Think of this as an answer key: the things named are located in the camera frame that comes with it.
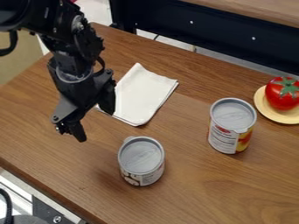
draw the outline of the plate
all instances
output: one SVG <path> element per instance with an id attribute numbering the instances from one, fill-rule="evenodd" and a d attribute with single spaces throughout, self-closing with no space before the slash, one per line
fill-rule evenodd
<path id="1" fill-rule="evenodd" d="M 260 87 L 254 95 L 255 107 L 261 112 L 261 114 L 277 123 L 298 124 L 299 106 L 287 111 L 272 108 L 265 96 L 265 89 L 266 86 Z"/>

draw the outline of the open can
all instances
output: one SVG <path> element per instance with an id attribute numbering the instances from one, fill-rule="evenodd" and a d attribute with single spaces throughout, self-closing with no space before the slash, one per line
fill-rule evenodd
<path id="1" fill-rule="evenodd" d="M 216 101 L 210 110 L 208 141 L 217 151 L 235 154 L 244 151 L 256 123 L 256 111 L 248 102 L 237 98 Z"/>
<path id="2" fill-rule="evenodd" d="M 118 153 L 122 177 L 133 186 L 148 186 L 164 172 L 163 146 L 147 136 L 128 137 Z"/>

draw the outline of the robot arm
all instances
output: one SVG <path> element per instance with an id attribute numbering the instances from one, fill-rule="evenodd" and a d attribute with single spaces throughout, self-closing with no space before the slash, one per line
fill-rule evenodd
<path id="1" fill-rule="evenodd" d="M 10 47 L 0 50 L 0 56 L 13 51 L 21 28 L 37 33 L 53 54 L 48 69 L 60 93 L 51 118 L 56 130 L 86 141 L 80 124 L 86 112 L 96 103 L 110 115 L 115 112 L 113 71 L 99 56 L 103 39 L 96 36 L 80 7 L 68 0 L 1 0 L 0 31 L 10 32 Z M 102 69 L 95 73 L 96 62 Z"/>

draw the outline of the white napkin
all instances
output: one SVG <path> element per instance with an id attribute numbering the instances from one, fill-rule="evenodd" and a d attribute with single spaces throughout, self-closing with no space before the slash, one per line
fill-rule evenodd
<path id="1" fill-rule="evenodd" d="M 177 80 L 157 75 L 136 63 L 118 82 L 113 117 L 132 126 L 150 121 L 178 85 Z"/>

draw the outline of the red tomato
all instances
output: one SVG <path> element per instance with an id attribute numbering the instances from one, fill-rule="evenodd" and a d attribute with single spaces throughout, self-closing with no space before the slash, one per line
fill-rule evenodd
<path id="1" fill-rule="evenodd" d="M 299 106 L 299 81 L 291 77 L 276 77 L 267 84 L 266 97 L 275 109 L 293 109 Z"/>

